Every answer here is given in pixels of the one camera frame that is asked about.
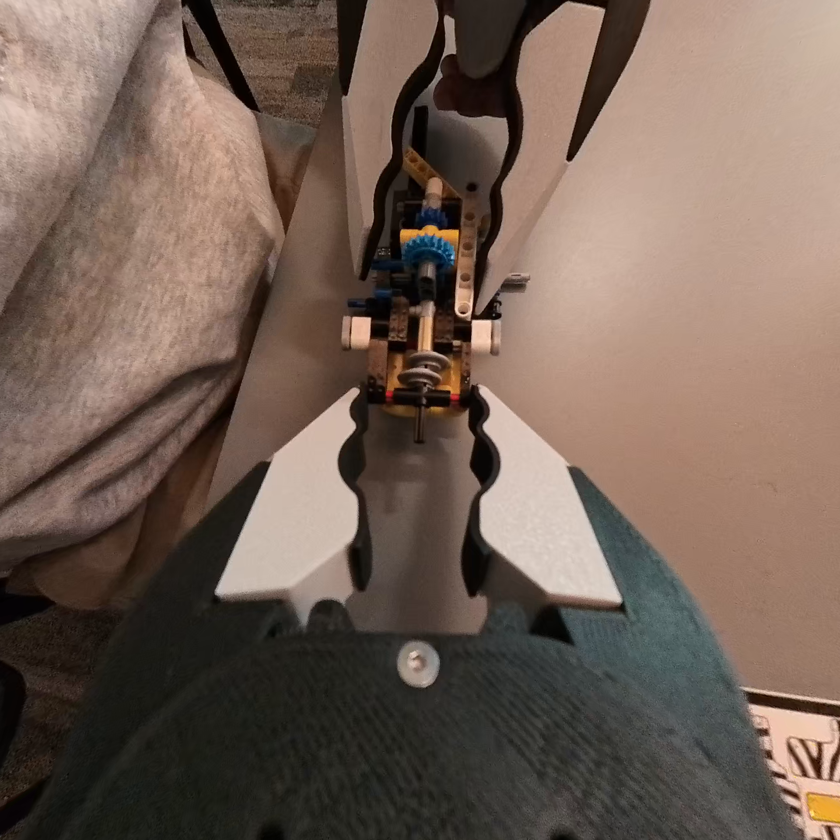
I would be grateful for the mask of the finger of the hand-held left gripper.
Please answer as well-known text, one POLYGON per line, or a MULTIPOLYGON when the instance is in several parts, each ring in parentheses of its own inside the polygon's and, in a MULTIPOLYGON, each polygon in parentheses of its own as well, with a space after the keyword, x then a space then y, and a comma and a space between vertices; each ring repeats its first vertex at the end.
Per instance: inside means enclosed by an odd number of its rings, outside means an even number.
POLYGON ((490 228, 476 262, 475 310, 503 281, 567 167, 604 10, 564 2, 521 38, 512 55, 509 142, 490 191, 490 228))
POLYGON ((338 2, 343 158, 353 270, 364 280, 403 165, 403 133, 445 34, 437 2, 338 2))

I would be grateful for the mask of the beige pants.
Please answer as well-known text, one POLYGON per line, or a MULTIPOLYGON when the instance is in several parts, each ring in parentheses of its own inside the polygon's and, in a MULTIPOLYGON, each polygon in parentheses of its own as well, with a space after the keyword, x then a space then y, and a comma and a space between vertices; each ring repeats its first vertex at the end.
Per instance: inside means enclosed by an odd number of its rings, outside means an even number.
MULTIPOLYGON (((315 129, 256 114, 282 228, 288 230, 314 142, 315 129)), ((247 363, 277 265, 260 278, 243 331, 247 363)), ((81 544, 20 564, 2 580, 7 596, 35 596, 78 610, 122 610, 146 590, 163 563, 201 520, 233 413, 241 376, 213 421, 174 462, 147 501, 105 532, 81 544)))

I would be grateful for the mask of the dark chair base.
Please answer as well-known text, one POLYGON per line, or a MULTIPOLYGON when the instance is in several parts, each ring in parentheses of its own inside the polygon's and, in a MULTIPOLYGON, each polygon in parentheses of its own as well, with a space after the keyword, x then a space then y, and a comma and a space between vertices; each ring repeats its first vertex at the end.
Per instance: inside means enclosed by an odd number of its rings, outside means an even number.
MULTIPOLYGON (((54 603, 43 596, 17 595, 7 591, 7 579, 1 582, 1 625, 16 623, 42 613, 54 603)), ((1 764, 4 764, 18 726, 26 699, 23 676, 1 659, 1 764)))

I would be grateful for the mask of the person's left hand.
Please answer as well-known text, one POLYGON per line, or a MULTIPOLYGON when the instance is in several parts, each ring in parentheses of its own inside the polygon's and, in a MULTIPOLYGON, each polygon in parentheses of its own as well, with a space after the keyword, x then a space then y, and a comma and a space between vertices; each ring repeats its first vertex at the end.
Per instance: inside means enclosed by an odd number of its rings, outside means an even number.
POLYGON ((467 119, 504 119, 505 86, 501 70, 472 78, 462 72, 456 54, 448 54, 440 65, 440 79, 433 91, 434 105, 441 112, 455 112, 467 119))

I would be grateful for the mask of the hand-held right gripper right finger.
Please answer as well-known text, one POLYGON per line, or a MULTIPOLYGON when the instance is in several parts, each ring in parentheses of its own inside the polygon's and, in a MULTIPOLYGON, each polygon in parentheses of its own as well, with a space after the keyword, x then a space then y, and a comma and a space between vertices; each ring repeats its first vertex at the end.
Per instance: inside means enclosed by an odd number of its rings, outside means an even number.
POLYGON ((490 606, 533 616, 550 606, 615 611, 623 598, 571 467, 485 385, 472 388, 463 580, 490 606))

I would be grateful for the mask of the lego vehicle chassis model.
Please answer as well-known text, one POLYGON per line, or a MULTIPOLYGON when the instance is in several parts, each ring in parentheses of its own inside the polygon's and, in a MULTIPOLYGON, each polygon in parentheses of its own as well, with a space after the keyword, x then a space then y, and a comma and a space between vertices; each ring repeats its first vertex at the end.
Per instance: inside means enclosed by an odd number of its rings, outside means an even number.
POLYGON ((479 246, 489 217, 479 217, 478 186, 456 190, 427 161, 428 108, 415 107, 403 153, 407 177, 393 194, 388 242, 371 264, 372 288, 348 300, 341 346, 365 355, 368 402, 413 420, 422 444, 429 417, 468 406, 474 357, 501 350, 499 294, 476 313, 479 246))

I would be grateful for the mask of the zebra striped sticker sheet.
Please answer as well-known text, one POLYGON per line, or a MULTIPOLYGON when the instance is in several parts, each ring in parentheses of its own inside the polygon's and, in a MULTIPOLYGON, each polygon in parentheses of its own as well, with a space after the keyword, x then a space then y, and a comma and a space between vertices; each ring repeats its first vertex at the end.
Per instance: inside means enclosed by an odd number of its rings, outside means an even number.
POLYGON ((838 700, 743 692, 770 775, 801 836, 838 839, 838 700))

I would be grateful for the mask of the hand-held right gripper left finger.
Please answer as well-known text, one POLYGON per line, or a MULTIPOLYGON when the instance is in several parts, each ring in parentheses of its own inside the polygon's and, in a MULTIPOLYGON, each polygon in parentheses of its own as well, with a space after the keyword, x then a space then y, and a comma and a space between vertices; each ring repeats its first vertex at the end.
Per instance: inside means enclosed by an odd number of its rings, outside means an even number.
POLYGON ((285 603, 300 624, 344 604, 371 578, 371 533, 359 479, 368 402, 350 388, 271 457, 216 585, 223 602, 285 603))

